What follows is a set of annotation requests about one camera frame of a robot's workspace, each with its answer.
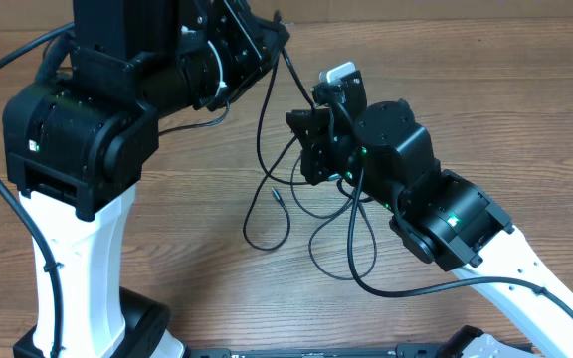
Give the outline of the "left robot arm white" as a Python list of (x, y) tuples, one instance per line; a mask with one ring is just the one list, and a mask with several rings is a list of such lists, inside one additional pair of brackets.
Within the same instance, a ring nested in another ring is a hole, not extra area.
[(17, 357), (184, 357), (169, 309), (120, 284), (121, 246), (159, 122), (226, 113), (289, 34), (244, 1), (76, 0), (3, 113), (8, 179), (37, 227), (37, 324)]

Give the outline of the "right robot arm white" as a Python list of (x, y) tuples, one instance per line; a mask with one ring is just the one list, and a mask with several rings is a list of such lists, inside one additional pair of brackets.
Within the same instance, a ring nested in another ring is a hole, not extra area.
[(300, 142), (301, 172), (316, 185), (333, 174), (391, 211), (391, 229), (420, 261), (452, 282), (377, 289), (402, 298), (470, 286), (547, 357), (573, 357), (573, 293), (542, 262), (511, 217), (480, 187), (435, 157), (431, 136), (404, 100), (346, 109), (294, 110), (286, 123)]

